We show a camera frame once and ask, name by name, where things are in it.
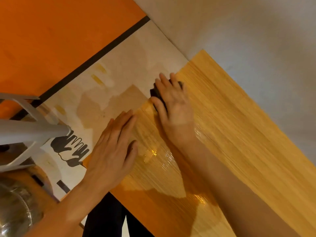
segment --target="black stripe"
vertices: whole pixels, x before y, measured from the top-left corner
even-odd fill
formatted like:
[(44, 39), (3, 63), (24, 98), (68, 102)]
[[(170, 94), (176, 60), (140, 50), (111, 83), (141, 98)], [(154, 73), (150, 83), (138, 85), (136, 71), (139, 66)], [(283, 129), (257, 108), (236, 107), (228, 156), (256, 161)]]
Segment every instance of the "black stripe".
[[(143, 19), (141, 19), (139, 22), (137, 22), (135, 25), (133, 25), (131, 28), (129, 28), (127, 31), (125, 31), (123, 34), (121, 34), (118, 38), (113, 40), (111, 43), (109, 43), (106, 47), (104, 47), (101, 51), (97, 52), (95, 55), (93, 55), (90, 59), (85, 61), (83, 64), (81, 64), (78, 68), (73, 70), (69, 75), (67, 75), (65, 78), (63, 78), (61, 81), (56, 83), (52, 88), (47, 90), (45, 93), (40, 95), (40, 100), (33, 100), (32, 106), (38, 107), (41, 105), (44, 101), (46, 101), (48, 98), (50, 98), (53, 94), (55, 94), (57, 91), (59, 91), (61, 88), (63, 88), (66, 84), (71, 82), (73, 79), (75, 79), (78, 75), (80, 75), (82, 72), (84, 72), (87, 68), (89, 68), (91, 65), (93, 65), (95, 62), (97, 62), (101, 57), (103, 57), (106, 53), (111, 51), (114, 47), (119, 45), (122, 41), (124, 41), (126, 38), (128, 38), (130, 35), (132, 35), (135, 31), (137, 31), (139, 28), (141, 28), (143, 25), (145, 25), (150, 18), (148, 16), (145, 16)], [(11, 120), (21, 120), (27, 115), (26, 110), (19, 111), (16, 115), (14, 115)]]
[(60, 188), (63, 189), (63, 191), (66, 192), (66, 194), (70, 191), (70, 189), (68, 188), (68, 186), (66, 186), (65, 183), (62, 182), (62, 180), (59, 180), (59, 181), (57, 182), (57, 184), (58, 184), (58, 186), (59, 186)]

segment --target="orange board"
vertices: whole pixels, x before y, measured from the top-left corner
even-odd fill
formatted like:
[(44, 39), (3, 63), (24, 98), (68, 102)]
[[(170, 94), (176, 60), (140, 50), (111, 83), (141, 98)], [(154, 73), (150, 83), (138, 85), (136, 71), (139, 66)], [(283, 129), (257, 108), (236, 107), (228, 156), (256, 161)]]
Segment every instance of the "orange board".
[(133, 0), (0, 0), (0, 92), (43, 94), (145, 16)]

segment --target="metal pot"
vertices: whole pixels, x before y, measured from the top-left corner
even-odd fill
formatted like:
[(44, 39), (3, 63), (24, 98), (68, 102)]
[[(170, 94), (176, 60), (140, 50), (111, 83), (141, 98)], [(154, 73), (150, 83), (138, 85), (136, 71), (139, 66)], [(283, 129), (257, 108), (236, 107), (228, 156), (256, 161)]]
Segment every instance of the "metal pot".
[(0, 237), (22, 237), (42, 217), (26, 186), (0, 178)]

